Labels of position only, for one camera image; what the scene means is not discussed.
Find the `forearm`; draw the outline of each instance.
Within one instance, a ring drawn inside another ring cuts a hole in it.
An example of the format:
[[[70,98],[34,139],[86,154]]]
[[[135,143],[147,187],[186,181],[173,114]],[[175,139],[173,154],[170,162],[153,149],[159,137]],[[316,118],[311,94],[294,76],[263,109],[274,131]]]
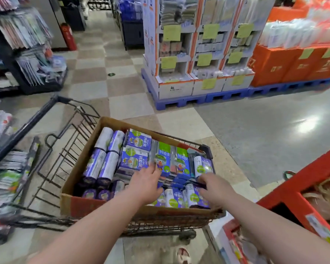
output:
[[[141,207],[128,191],[93,211],[48,248],[35,256],[30,264],[104,263],[116,240]]]
[[[330,263],[330,244],[303,227],[236,195],[225,198],[223,207],[254,236],[275,264]]]

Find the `shopping cart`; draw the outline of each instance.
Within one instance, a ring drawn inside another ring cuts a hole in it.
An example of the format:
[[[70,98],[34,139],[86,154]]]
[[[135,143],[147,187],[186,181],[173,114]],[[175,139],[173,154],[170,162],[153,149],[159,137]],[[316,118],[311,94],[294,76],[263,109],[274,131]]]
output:
[[[56,103],[71,109],[71,117],[59,133],[48,134],[25,185],[20,187],[13,200],[7,204],[17,209],[15,214],[0,217],[0,223],[20,228],[41,228],[64,231],[79,219],[60,216],[60,192],[84,145],[93,133],[100,115],[87,103],[70,98],[53,96],[13,137],[0,148],[0,161],[46,115]],[[195,142],[175,139],[187,146],[202,150],[212,160],[210,148]],[[181,240],[196,237],[195,228],[203,228],[213,219],[224,217],[225,212],[187,216],[133,217],[123,237],[179,235]]]

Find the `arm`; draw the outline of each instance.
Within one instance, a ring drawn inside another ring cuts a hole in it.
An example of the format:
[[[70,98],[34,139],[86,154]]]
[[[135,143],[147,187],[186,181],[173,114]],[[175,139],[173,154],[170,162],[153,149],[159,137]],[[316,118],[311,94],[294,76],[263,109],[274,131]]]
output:
[[[138,209],[162,193],[161,172],[151,166],[135,172],[127,190],[64,231],[29,264],[104,263],[116,240]]]
[[[203,174],[200,181],[207,185],[200,194],[229,211],[275,264],[330,263],[330,244],[317,235],[237,194],[215,174]]]

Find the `checkered tile floor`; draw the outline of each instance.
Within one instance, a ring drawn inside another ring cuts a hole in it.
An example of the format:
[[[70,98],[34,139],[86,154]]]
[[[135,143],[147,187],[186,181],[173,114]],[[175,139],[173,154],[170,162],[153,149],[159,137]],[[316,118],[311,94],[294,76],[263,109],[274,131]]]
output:
[[[70,70],[65,86],[59,93],[91,104],[102,116],[142,126],[185,140],[207,144],[214,156],[216,173],[226,178],[234,189],[251,200],[258,200],[275,188],[278,183],[254,189],[233,158],[199,116],[192,105],[157,111],[153,99],[141,78],[143,49],[125,50],[120,31],[111,13],[91,12],[87,31],[74,33],[78,51],[58,53],[67,60]],[[22,126],[50,98],[52,93],[18,96],[3,99],[5,110],[11,112],[16,125]],[[73,111],[64,104],[55,105],[29,133],[44,138],[58,132]],[[27,258],[47,246],[58,233],[46,230],[17,229],[8,243],[0,246],[0,264],[25,263]],[[164,244],[163,239],[119,239],[106,263],[158,263],[154,252]],[[137,244],[142,250],[133,250]],[[191,242],[193,263],[206,263],[204,252],[208,244],[203,232]]]

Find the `metal wire basket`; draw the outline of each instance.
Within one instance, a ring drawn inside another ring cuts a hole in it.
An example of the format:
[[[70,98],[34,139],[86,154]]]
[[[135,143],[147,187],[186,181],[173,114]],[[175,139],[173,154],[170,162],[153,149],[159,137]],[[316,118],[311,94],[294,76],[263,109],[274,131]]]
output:
[[[64,231],[79,219],[60,216],[60,192],[75,165],[89,137],[97,125],[100,115],[87,103],[61,96],[53,96],[30,121],[23,126],[0,149],[0,160],[34,127],[34,125],[57,102],[71,108],[72,115],[60,133],[48,134],[40,150],[39,161],[32,169],[27,183],[16,193],[9,206],[20,213],[0,218],[3,225],[21,228],[42,228],[53,231]],[[208,147],[195,142],[168,136],[196,149],[207,151]],[[212,158],[210,149],[207,153]],[[134,217],[123,232],[123,236],[176,235],[185,230],[202,228],[213,219],[225,216],[225,213],[213,213],[201,216],[157,216]]]

